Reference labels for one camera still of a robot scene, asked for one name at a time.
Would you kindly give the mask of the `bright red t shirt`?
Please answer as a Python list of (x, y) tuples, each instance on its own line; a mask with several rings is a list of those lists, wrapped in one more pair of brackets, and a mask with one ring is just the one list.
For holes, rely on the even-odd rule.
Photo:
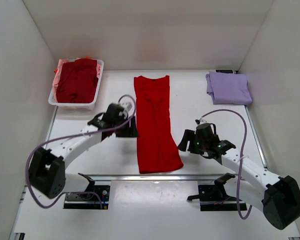
[(184, 164), (171, 134), (170, 77), (134, 78), (140, 174), (172, 172)]

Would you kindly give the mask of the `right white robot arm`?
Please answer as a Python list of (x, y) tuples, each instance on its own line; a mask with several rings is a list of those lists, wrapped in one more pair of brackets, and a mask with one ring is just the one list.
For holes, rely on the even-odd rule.
[(213, 195), (244, 201), (260, 210), (276, 229), (283, 230), (300, 217), (300, 188), (287, 175), (281, 177), (240, 156), (236, 146), (220, 140), (213, 123), (202, 123), (195, 130), (186, 129), (177, 147), (206, 159), (213, 159), (234, 173), (225, 173), (214, 181)]

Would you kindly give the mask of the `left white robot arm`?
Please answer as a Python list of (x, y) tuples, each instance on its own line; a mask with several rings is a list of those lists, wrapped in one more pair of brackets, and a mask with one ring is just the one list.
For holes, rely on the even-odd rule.
[(29, 191), (39, 191), (49, 199), (64, 192), (78, 193), (83, 199), (94, 195), (92, 179), (82, 173), (66, 173), (67, 167), (89, 148), (115, 135), (136, 138), (136, 103), (111, 103), (106, 112), (97, 114), (75, 135), (59, 137), (59, 143), (49, 149), (40, 145), (26, 163)]

